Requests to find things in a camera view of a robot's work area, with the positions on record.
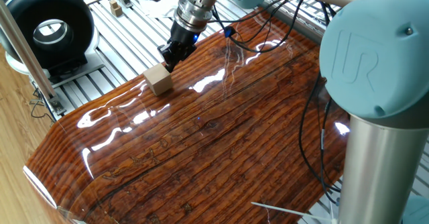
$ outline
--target table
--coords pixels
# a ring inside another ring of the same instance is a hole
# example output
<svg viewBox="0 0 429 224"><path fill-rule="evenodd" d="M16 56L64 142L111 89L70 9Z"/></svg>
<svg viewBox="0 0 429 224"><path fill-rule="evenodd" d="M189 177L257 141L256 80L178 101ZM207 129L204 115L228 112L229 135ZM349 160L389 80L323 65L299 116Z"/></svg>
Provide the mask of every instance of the table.
<svg viewBox="0 0 429 224"><path fill-rule="evenodd" d="M247 39L260 25L234 27ZM274 20L266 48L287 29ZM261 48L266 33L250 46ZM137 76L61 118L25 173L52 206L85 223L266 222L267 210L251 201L305 212L322 196L297 142L317 73L318 46L295 31L267 54L214 34L177 66L174 89L161 97ZM319 169L316 106L303 142ZM347 125L347 114L333 109L327 123L326 171L335 182L346 137L334 123ZM298 219L269 211L271 223Z"/></svg>

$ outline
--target black wire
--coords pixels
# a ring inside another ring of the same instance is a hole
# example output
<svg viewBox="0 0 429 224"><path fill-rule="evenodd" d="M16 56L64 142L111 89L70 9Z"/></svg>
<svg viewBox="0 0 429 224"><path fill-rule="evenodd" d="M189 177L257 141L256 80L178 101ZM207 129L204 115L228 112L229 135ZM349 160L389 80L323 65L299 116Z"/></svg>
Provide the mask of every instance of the black wire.
<svg viewBox="0 0 429 224"><path fill-rule="evenodd" d="M310 104L310 100L312 98L312 96L314 95L314 92L317 88L318 82L320 80L320 72L317 75L317 79L316 82L314 83L313 89L311 90L310 96L307 99L307 102L304 106L304 110L302 111L302 116L301 116L301 123L300 123L300 129L299 129L299 134L298 134L298 146L300 148L300 152L301 152L301 156L304 159L304 163L307 165L308 169L311 171L311 173L314 175L314 177L316 177L316 179L318 179L320 182L322 182L322 179L319 177L319 175L316 173L316 171L313 169L313 167L311 167L305 152L304 152L304 148L302 147L302 129L304 128L304 120L305 120L305 116L306 116L306 112L307 112L307 108ZM331 190L336 191L336 192L340 192L341 190L335 188L335 187L330 187Z"/></svg>
<svg viewBox="0 0 429 224"><path fill-rule="evenodd" d="M261 9L260 11L258 11L257 13L254 13L253 15L250 15L248 17L244 17L242 19L238 19L238 20L221 20L221 19L216 19L216 20L210 20L209 23L214 23L214 22L218 22L218 23L240 23L240 22L244 22L248 19L252 19L255 16L261 14L262 12L268 10L271 6L275 5L276 3L279 3L283 0L275 0L272 3L270 3L269 5L265 6L263 9Z"/></svg>
<svg viewBox="0 0 429 224"><path fill-rule="evenodd" d="M326 126L326 120L328 119L328 113L329 113L329 109L330 109L330 105L332 104L332 99L329 99L328 104L326 105L326 109L324 112L324 117L323 117L323 124L322 124L322 141L320 142L320 178L322 179L321 183L322 183L322 188L323 191L326 195L326 197L328 197L328 199L336 204L336 201L334 201L332 199L332 197L329 195L328 191L326 190L326 186L324 183L324 179L323 179L323 171L324 171L324 163L323 163L323 153L324 153L324 144L323 144L323 139L324 139L324 130L325 130L325 126Z"/></svg>
<svg viewBox="0 0 429 224"><path fill-rule="evenodd" d="M299 10L300 10L300 7L301 7L301 4L302 4L302 2L304 2L304 0L300 0L300 2L298 3L298 6L297 6L297 8L296 8L296 11L295 11L295 14L294 14L294 17L293 17L293 19L292 19L292 23L291 23L291 25L290 25L290 28L289 28L289 31L287 32L287 34L285 35L285 37L278 43L278 44L276 44L275 46L273 46L273 47L271 47L270 49L268 49L268 50L254 50L254 49L250 49L250 48L248 48L247 46L245 46L245 45L243 45L243 44L241 44L240 42L238 42L237 40L235 40L235 39L233 39L233 38L231 38L230 37L230 39L236 44L236 45L238 45L240 48L242 48L242 49L244 49L244 50L247 50L247 51L250 51L250 52L254 52L254 53L266 53L266 52L271 52L271 51L273 51L273 50L275 50L275 49L277 49L279 46L281 46L287 39L288 39L288 37L289 37L289 35L290 35L290 33L292 32L292 30L293 30L293 28L294 28L294 24L295 24L295 22L296 22L296 18L297 18L297 16L298 16L298 12L299 12Z"/></svg>
<svg viewBox="0 0 429 224"><path fill-rule="evenodd" d="M325 25L328 26L328 24L330 23L330 20L329 20L329 16L328 16L328 11L326 10L326 4L321 2L321 1L319 1L319 3L322 6Z"/></svg>
<svg viewBox="0 0 429 224"><path fill-rule="evenodd" d="M319 88L319 91L316 94L316 104L317 104L317 125L318 125L318 130L319 130L319 140L320 140L320 143L322 143L322 132L320 130L320 128L321 128L320 127L320 109L319 109L320 108L320 103L319 103L320 90L321 90L321 88ZM334 184L334 182L329 178L328 172L326 171L326 169L324 168L324 166L323 166L323 171L324 171L324 174L325 174L326 178L328 179L329 184L331 186L334 186L337 189L341 189L336 184Z"/></svg>
<svg viewBox="0 0 429 224"><path fill-rule="evenodd" d="M330 6L329 3L325 3L325 5L328 7L330 14L332 17L336 16L336 11Z"/></svg>
<svg viewBox="0 0 429 224"><path fill-rule="evenodd" d="M280 8L283 7L283 5L285 5L287 2L290 2L290 0L284 0L282 3L280 3L270 14L270 17L265 21L265 23L260 27L260 29L256 32L255 35L253 35L252 37L250 37L248 40L246 41L242 41L240 43L242 44L247 44L250 41L252 41L253 39L256 38L256 36L259 35L259 33L261 33L261 31L264 29L264 27L267 25L267 23L270 23L270 30L271 30L271 19L273 18L274 14L277 13L277 11L279 11Z"/></svg>

